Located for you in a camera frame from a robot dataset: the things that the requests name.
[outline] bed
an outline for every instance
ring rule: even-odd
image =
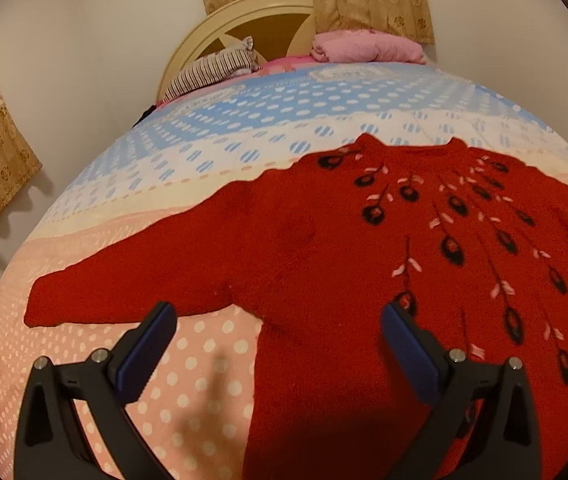
[[[186,38],[158,96],[187,62],[248,34],[262,60],[272,60],[307,54],[313,33],[312,0],[239,0]],[[428,66],[291,61],[163,105],[68,185],[0,281],[0,476],[12,478],[20,400],[35,358],[84,360],[134,326],[29,329],[23,315],[36,278],[187,210],[228,182],[287,168],[362,132],[390,145],[445,144],[456,136],[568,184],[568,143],[550,126],[503,95]],[[259,319],[234,305],[180,318],[140,401],[128,406],[174,478],[241,478],[260,329]],[[117,476],[84,403],[78,412],[100,465]]]

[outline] wooden headboard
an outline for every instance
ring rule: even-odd
[[[161,76],[157,101],[188,63],[252,36],[260,63],[310,53],[313,0],[237,0],[216,10],[177,47]]]

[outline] bed sheet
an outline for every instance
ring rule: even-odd
[[[134,327],[29,329],[22,318],[36,278],[188,209],[232,180],[287,168],[362,132],[387,144],[444,144],[456,136],[568,184],[568,143],[551,127],[502,95],[429,67],[305,64],[239,78],[162,107],[81,172],[2,276],[0,476],[13,476],[20,400],[35,358],[83,360]],[[234,305],[179,319],[142,397],[127,407],[174,478],[241,478],[260,329],[259,319]],[[100,466],[119,476],[85,403],[78,402],[78,410]]]

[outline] sweater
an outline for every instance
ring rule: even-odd
[[[160,300],[263,319],[244,480],[378,480],[401,457],[429,409],[382,340],[391,300],[444,348],[520,357],[544,478],[568,460],[568,186],[515,158],[363,134],[39,278],[24,322],[137,322]]]

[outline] silver bolt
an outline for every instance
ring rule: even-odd
[[[90,358],[96,363],[102,363],[108,359],[108,355],[108,350],[105,348],[98,348],[90,355]]]
[[[453,348],[448,353],[448,357],[450,357],[451,361],[454,363],[463,363],[466,361],[466,353],[459,348]]]
[[[33,366],[37,368],[37,370],[43,370],[48,366],[48,357],[46,357],[45,355],[38,357],[37,359],[35,359]]]
[[[509,359],[509,366],[513,368],[513,370],[521,370],[524,364],[522,362],[522,359],[513,356]]]

